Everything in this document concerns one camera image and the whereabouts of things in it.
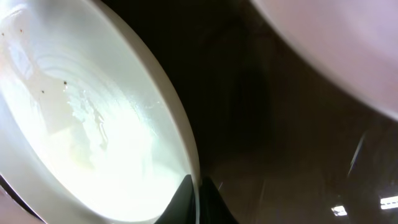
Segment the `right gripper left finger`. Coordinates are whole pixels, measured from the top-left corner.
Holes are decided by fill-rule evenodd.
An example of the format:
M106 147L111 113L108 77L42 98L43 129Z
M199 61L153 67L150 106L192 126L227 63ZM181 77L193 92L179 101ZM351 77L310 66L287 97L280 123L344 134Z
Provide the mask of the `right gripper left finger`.
M196 201L191 175L186 175L155 224L196 224Z

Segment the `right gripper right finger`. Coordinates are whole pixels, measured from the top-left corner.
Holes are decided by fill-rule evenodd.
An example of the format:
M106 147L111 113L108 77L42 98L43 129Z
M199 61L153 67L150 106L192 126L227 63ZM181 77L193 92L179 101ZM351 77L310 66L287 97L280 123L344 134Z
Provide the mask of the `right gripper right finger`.
M238 224L209 177L200 186L200 224Z

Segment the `white plate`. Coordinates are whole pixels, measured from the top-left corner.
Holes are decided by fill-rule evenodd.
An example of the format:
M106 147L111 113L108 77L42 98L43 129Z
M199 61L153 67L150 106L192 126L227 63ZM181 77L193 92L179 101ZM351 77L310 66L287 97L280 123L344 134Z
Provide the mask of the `white plate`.
M1 2L1 176L45 223L155 223L200 168L186 112L101 1Z
M252 4L327 79L397 119L397 1L255 0Z

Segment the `white plate top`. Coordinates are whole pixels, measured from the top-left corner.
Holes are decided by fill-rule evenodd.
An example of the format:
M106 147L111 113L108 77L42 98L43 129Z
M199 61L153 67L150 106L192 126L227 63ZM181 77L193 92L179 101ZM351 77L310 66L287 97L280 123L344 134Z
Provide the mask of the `white plate top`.
M397 119L397 1L255 0L252 4L327 79Z

